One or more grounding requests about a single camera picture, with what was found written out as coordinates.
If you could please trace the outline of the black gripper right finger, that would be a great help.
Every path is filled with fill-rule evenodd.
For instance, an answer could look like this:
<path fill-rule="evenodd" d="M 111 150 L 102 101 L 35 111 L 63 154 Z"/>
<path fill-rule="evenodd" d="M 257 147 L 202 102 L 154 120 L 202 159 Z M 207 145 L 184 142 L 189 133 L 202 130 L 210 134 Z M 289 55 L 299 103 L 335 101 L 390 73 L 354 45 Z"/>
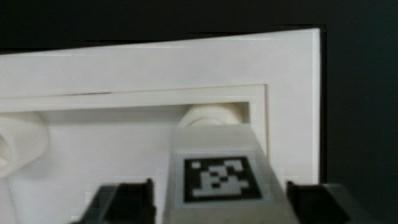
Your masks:
<path fill-rule="evenodd" d="M 301 224 L 381 224 L 344 185 L 289 182 L 287 197 Z"/>

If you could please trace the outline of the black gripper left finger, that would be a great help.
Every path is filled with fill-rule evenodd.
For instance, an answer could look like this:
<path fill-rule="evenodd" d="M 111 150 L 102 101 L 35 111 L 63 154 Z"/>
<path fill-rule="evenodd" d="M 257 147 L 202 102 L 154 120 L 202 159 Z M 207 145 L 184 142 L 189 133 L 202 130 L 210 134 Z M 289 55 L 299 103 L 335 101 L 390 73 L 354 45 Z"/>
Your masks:
<path fill-rule="evenodd" d="M 104 185 L 72 224 L 157 224 L 154 180 Z"/>

